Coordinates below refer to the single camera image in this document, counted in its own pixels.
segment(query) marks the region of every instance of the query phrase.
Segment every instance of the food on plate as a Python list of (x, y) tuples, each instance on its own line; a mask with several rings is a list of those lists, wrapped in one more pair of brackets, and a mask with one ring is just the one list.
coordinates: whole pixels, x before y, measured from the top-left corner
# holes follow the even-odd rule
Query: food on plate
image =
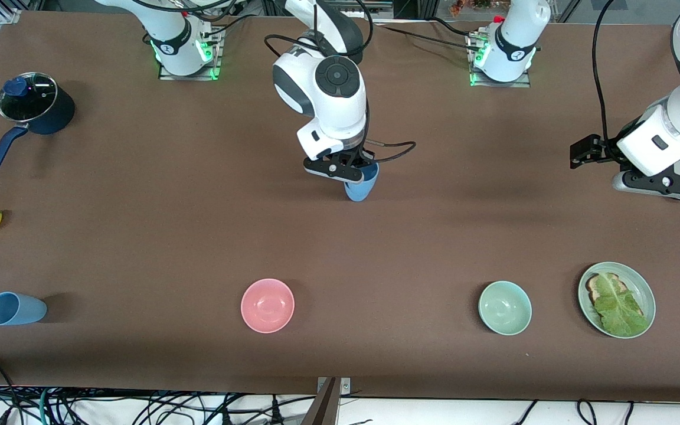
[(645, 313), (617, 274), (594, 275), (586, 289), (605, 331), (615, 336), (637, 336), (647, 330)]

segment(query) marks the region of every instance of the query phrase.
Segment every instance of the mounting plate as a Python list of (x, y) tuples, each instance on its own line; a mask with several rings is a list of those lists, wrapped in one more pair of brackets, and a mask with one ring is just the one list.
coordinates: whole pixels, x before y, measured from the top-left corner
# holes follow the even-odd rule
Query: mounting plate
[[(316, 392), (318, 393), (322, 389), (322, 385), (324, 385), (324, 381), (326, 381), (326, 377), (321, 377), (319, 378), (318, 382), (316, 383)], [(342, 385), (342, 388), (340, 389), (340, 395), (348, 395), (351, 393), (351, 379), (350, 377), (347, 378), (340, 378), (340, 385)]]
[[(488, 33), (486, 28), (482, 27), (478, 31), (470, 33), (470, 35), (465, 35), (466, 45), (475, 46), (478, 48), (483, 48), (488, 39)], [(477, 68), (474, 63), (476, 57), (480, 52), (469, 50), (467, 53), (467, 59), (469, 60), (469, 83), (471, 86), (486, 86), (486, 87), (517, 87), (520, 89), (528, 89), (531, 87), (531, 82), (529, 81), (529, 71), (526, 70), (524, 73), (515, 81), (510, 83), (501, 83), (501, 81), (495, 81), (486, 76), (486, 74), (479, 68)]]
[(224, 54), (224, 35), (226, 31), (224, 27), (212, 27), (209, 22), (205, 23), (204, 32), (217, 32), (216, 34), (206, 38), (206, 43), (211, 43), (206, 49), (211, 52), (211, 61), (204, 65), (199, 72), (188, 76), (176, 76), (170, 73), (161, 64), (159, 65), (159, 79), (160, 80), (175, 80), (175, 81), (216, 81), (219, 80), (219, 70), (222, 68), (222, 54)]

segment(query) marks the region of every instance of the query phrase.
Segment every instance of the white floor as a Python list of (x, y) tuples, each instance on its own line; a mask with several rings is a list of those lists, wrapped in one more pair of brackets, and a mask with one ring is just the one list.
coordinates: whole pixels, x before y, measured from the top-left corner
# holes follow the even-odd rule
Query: white floor
[[(296, 395), (281, 395), (280, 401), (289, 400)], [(221, 396), (205, 398), (205, 405), (215, 408), (222, 401)], [(235, 401), (232, 409), (267, 408), (272, 403), (270, 395), (249, 395)], [(281, 407), (284, 417), (304, 414), (310, 400), (287, 404)], [(628, 404), (626, 403), (593, 403), (599, 425), (623, 425)], [(148, 404), (140, 400), (111, 401), (79, 401), (73, 406), (76, 413), (87, 425), (130, 425), (140, 411)], [(195, 400), (189, 406), (200, 406)], [(518, 421), (529, 401), (480, 401), (480, 400), (419, 400), (389, 398), (344, 398), (338, 413), (337, 425), (352, 425), (368, 422), (370, 425), (513, 425)], [(0, 402), (0, 415), (5, 411), (5, 404)], [(195, 423), (202, 423), (200, 411), (187, 410), (185, 413), (194, 417)], [(233, 415), (235, 425), (245, 422), (251, 414)], [(149, 425), (156, 424), (158, 414), (152, 417)], [(40, 425), (38, 420), (28, 417), (28, 425)], [(19, 423), (17, 414), (12, 413), (10, 425)], [(249, 425), (259, 425), (255, 420)], [(629, 420), (629, 425), (651, 425), (677, 423), (680, 425), (680, 404), (637, 404)], [(164, 425), (190, 425), (191, 419), (181, 415), (171, 415)], [(221, 417), (211, 422), (220, 425)], [(524, 425), (584, 425), (578, 417), (576, 404), (573, 401), (540, 401), (532, 410)]]

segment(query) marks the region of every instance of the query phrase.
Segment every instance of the lettuce leaf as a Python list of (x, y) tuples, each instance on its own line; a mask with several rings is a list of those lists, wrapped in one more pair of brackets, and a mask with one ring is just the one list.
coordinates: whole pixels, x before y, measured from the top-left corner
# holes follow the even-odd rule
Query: lettuce leaf
[(616, 336), (636, 336), (647, 329), (647, 318), (630, 290), (622, 290), (615, 274), (601, 273), (594, 285), (600, 297), (594, 310), (602, 319), (602, 328)]

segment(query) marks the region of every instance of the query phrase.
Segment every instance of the light blue cup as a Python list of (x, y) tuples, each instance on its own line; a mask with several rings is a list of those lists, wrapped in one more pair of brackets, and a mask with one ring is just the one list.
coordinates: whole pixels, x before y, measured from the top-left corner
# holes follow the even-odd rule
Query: light blue cup
[(0, 326), (26, 325), (46, 316), (46, 304), (22, 293), (0, 293)]
[(345, 183), (345, 193), (354, 202), (361, 202), (367, 199), (380, 174), (380, 165), (377, 162), (370, 166), (359, 168), (364, 173), (364, 180), (361, 183)]
[(531, 321), (531, 301), (521, 287), (507, 280), (491, 283), (479, 297), (479, 317), (500, 335), (518, 335)]

